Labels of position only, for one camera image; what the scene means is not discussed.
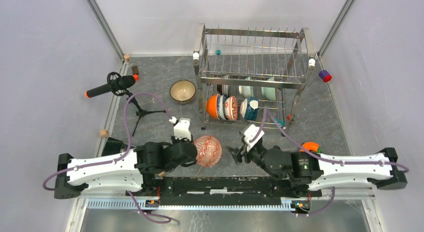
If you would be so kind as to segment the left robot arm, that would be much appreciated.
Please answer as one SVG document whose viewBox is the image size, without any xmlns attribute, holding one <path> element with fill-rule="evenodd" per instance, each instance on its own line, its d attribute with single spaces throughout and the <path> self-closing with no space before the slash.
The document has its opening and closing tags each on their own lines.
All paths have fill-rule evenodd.
<svg viewBox="0 0 424 232">
<path fill-rule="evenodd" d="M 80 195 L 137 193 L 153 195 L 157 190 L 155 175 L 170 173 L 178 166 L 197 163 L 198 151 L 187 139 L 169 142 L 147 142 L 127 154 L 77 159 L 69 153 L 58 157 L 54 198 L 72 199 Z"/>
</svg>

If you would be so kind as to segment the red white patterned bowl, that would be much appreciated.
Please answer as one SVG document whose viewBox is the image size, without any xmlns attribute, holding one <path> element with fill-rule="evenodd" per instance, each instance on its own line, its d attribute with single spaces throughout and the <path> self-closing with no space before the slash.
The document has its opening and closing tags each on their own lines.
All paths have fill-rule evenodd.
<svg viewBox="0 0 424 232">
<path fill-rule="evenodd" d="M 222 157 L 222 146 L 218 139 L 204 135 L 194 141 L 197 149 L 197 164 L 203 167 L 215 166 Z"/>
</svg>

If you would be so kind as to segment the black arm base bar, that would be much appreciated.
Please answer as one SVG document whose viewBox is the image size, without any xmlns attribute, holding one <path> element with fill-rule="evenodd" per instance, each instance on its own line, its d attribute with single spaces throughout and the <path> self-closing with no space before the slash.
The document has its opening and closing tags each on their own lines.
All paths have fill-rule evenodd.
<svg viewBox="0 0 424 232">
<path fill-rule="evenodd" d="M 270 206 L 281 198 L 320 197 L 322 192 L 269 176 L 204 176 L 149 178 L 132 195 L 157 196 L 162 206 Z"/>
</svg>

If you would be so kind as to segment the steel dish rack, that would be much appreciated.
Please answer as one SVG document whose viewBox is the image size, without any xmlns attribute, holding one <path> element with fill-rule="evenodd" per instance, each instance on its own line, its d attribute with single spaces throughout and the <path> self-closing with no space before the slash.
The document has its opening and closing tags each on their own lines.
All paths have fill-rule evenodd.
<svg viewBox="0 0 424 232">
<path fill-rule="evenodd" d="M 200 23 L 193 49 L 200 128 L 207 124 L 245 126 L 248 121 L 214 119 L 206 112 L 207 100 L 216 94 L 245 97 L 239 86 L 252 86 L 259 101 L 290 127 L 297 117 L 300 97 L 315 69 L 316 57 L 311 30 L 207 27 Z M 262 87 L 275 88 L 276 101 L 262 95 Z"/>
</svg>

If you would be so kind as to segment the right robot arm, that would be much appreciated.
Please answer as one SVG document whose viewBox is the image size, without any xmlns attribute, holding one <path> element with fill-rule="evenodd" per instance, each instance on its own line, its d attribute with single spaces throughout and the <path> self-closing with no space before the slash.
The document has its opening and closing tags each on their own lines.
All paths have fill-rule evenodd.
<svg viewBox="0 0 424 232">
<path fill-rule="evenodd" d="M 282 151 L 257 143 L 252 148 L 228 147 L 236 164 L 254 163 L 271 178 L 287 181 L 289 191 L 302 196 L 307 191 L 332 187 L 369 187 L 380 190 L 404 189 L 406 173 L 396 165 L 398 156 L 392 147 L 366 156 L 336 156 L 305 151 Z"/>
</svg>

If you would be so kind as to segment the brown beige bowl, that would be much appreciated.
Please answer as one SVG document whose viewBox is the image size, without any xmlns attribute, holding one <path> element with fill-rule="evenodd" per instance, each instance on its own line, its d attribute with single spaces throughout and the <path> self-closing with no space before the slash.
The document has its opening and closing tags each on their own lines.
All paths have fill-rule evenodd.
<svg viewBox="0 0 424 232">
<path fill-rule="evenodd" d="M 178 80 L 169 89 L 171 98 L 179 104 L 190 103 L 196 95 L 196 86 L 189 80 Z"/>
</svg>

